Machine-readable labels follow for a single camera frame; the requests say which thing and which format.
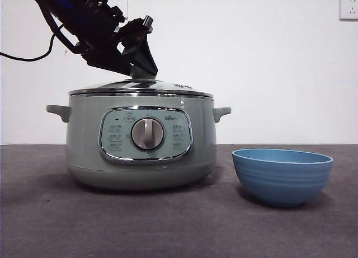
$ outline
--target control knob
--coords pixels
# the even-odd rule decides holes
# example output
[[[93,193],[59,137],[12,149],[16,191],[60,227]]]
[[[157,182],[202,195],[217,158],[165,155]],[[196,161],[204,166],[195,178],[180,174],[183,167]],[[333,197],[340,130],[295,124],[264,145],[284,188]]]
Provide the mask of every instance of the control knob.
[[[157,120],[144,118],[133,125],[131,137],[138,148],[149,151],[161,144],[164,138],[164,130]]]

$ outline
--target blue bowl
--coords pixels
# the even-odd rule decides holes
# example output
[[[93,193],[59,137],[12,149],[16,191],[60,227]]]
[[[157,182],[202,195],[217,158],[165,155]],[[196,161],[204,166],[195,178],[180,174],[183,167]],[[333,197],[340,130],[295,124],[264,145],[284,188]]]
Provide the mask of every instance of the blue bowl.
[[[315,197],[333,166],[329,156],[281,149],[236,150],[233,160],[243,187],[277,207],[294,207]]]

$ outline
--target dark gray tabletop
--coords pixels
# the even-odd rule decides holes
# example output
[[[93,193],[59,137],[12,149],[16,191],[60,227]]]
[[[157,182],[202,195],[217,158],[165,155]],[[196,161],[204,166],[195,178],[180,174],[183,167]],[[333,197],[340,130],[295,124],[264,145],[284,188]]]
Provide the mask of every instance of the dark gray tabletop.
[[[197,184],[124,193],[75,183],[64,146],[2,146],[2,257],[358,257],[358,146],[269,146],[335,159],[323,192],[293,209],[241,187],[231,151],[247,147],[218,146]]]

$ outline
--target control panel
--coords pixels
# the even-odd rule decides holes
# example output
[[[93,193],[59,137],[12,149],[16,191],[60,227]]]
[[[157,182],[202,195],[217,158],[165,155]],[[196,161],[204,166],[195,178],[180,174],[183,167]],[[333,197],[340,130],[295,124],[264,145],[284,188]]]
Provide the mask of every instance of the control panel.
[[[98,144],[102,155],[111,162],[173,159],[191,147],[190,119],[180,109],[114,108],[102,118]]]

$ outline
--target stainless steel lid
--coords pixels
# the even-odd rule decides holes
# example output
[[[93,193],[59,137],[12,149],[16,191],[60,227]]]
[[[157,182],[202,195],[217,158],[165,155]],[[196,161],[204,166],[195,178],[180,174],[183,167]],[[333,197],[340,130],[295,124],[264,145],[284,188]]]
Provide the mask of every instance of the stainless steel lid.
[[[200,92],[190,86],[183,86],[155,79],[129,79],[116,83],[108,83],[98,87],[89,87],[70,91],[69,95],[107,93],[163,93],[177,95],[194,95],[213,97],[211,94]]]

